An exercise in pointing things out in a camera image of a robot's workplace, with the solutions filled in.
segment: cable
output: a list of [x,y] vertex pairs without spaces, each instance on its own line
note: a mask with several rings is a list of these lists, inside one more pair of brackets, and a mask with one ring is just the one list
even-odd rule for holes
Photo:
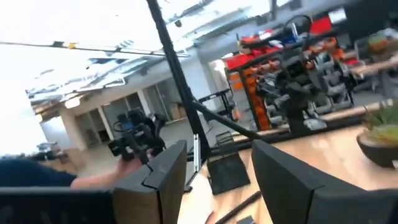
[[303,43],[303,49],[306,49],[306,48],[308,47],[307,45],[308,45],[309,40],[310,40],[310,31],[311,31],[311,26],[312,26],[312,19],[311,19],[310,16],[301,14],[301,15],[296,15],[296,16],[292,17],[291,19],[289,19],[289,20],[285,23],[284,28],[283,28],[283,31],[286,30],[287,26],[288,26],[291,22],[293,22],[295,19],[297,19],[297,18],[299,18],[299,17],[304,17],[304,18],[306,18],[306,20],[309,22],[308,29],[307,29],[307,38],[304,40],[304,43]]
[[131,131],[132,130],[132,127],[131,128],[127,128],[127,129],[123,129],[123,128],[116,128],[116,125],[120,125],[120,124],[123,124],[123,123],[125,123],[125,122],[131,122],[130,121],[130,119],[128,118],[126,121],[117,121],[117,122],[115,122],[115,123],[113,123],[113,125],[112,125],[112,129],[113,129],[113,131],[115,131],[115,132],[117,132],[117,133],[125,133],[125,132],[128,132],[128,131]]
[[249,206],[250,204],[256,202],[256,200],[261,198],[261,191],[257,191],[256,193],[254,193],[252,196],[250,196],[248,199],[246,199],[244,202],[242,202],[241,204],[239,204],[237,207],[235,207],[234,209],[232,209],[232,211],[230,211],[228,214],[226,214],[223,218],[221,218],[220,220],[218,220],[216,222],[216,224],[224,224],[227,223],[228,221],[230,221],[234,216],[236,216],[240,211],[242,211],[243,209],[245,209],[247,206]]

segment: person's arm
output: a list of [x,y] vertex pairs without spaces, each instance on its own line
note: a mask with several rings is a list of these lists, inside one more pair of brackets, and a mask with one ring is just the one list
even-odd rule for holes
[[77,177],[28,159],[0,160],[0,187],[102,188],[140,168],[139,159],[120,160],[115,169],[93,177]]
[[142,164],[139,159],[133,159],[129,162],[124,162],[120,159],[115,169],[92,177],[78,177],[72,182],[70,187],[73,189],[106,187],[112,185],[118,179],[133,173],[135,170],[140,168],[141,165]]
[[116,171],[110,171],[92,177],[78,177],[73,180],[70,187],[73,189],[101,188],[112,185],[119,178],[121,178],[120,174]]

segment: black pole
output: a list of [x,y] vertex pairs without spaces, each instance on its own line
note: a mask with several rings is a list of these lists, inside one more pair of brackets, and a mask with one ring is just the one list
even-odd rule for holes
[[249,131],[243,127],[241,127],[240,125],[236,124],[235,122],[232,122],[231,120],[228,120],[214,112],[212,112],[211,110],[207,109],[206,106],[203,106],[200,103],[197,102],[193,102],[193,106],[196,110],[198,110],[199,112],[202,112],[203,115],[205,116],[209,116],[212,117],[214,120],[220,122],[221,124],[231,128],[234,131],[239,132],[240,134],[248,137],[249,139],[262,139],[263,137],[258,134],[257,132],[254,131]]
[[[46,47],[46,48],[54,48],[54,49],[69,49],[69,50],[86,50],[86,51],[94,51],[94,52],[106,52],[106,53],[121,53],[121,54],[134,54],[134,55],[148,55],[148,56],[156,56],[156,57],[164,57],[165,54],[163,52],[156,52],[150,50],[140,50],[140,49],[131,49],[131,48],[123,48],[125,50],[135,50],[135,52],[127,52],[127,51],[117,51],[117,50],[101,50],[101,49],[91,49],[91,48],[69,48],[64,46],[54,46],[54,45],[42,45],[42,44],[24,44],[24,43],[14,43],[14,42],[0,42],[0,45],[16,45],[16,46],[24,46],[24,47]],[[178,54],[179,57],[189,57],[189,54]]]
[[160,11],[157,0],[147,0],[150,13],[156,24],[156,29],[159,33],[159,39],[163,45],[166,59],[169,63],[170,70],[173,74],[175,84],[178,88],[178,93],[181,96],[182,103],[187,112],[187,118],[194,134],[199,135],[200,139],[200,154],[201,159],[208,159],[210,155],[210,146],[206,138],[205,131],[201,125],[199,115],[196,109],[192,106],[192,94],[182,72],[180,61],[178,61],[177,54],[174,51],[173,42],[167,31],[166,24],[164,23],[162,12]]

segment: potted plant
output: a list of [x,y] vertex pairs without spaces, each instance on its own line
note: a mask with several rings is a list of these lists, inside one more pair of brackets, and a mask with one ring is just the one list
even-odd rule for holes
[[390,105],[382,102],[377,111],[367,110],[365,127],[356,138],[364,155],[381,167],[395,168],[398,165],[398,101]]

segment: black cable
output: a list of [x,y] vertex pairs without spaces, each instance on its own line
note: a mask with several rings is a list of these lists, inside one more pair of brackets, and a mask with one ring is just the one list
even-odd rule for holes
[[232,209],[228,214],[226,214],[223,218],[218,220],[216,224],[224,224],[227,223],[230,219],[232,219],[235,215],[237,215],[240,211],[245,209],[247,206],[250,204],[256,202],[256,200],[261,198],[261,191],[257,191],[254,193],[252,196],[250,196],[248,199],[246,199],[244,202],[239,204],[236,208]]
[[285,23],[285,25],[284,25],[284,27],[283,27],[283,31],[285,32],[287,26],[288,26],[291,22],[293,22],[295,19],[297,19],[297,18],[299,18],[299,17],[304,17],[304,18],[306,18],[306,20],[307,20],[308,23],[309,23],[308,29],[307,29],[307,38],[304,40],[304,43],[303,43],[303,49],[306,49],[306,48],[308,47],[308,43],[309,43],[309,41],[310,41],[310,32],[311,32],[311,26],[312,26],[312,19],[311,19],[310,16],[301,14],[301,15],[296,15],[296,16],[292,17],[291,19],[289,19],[289,20]]

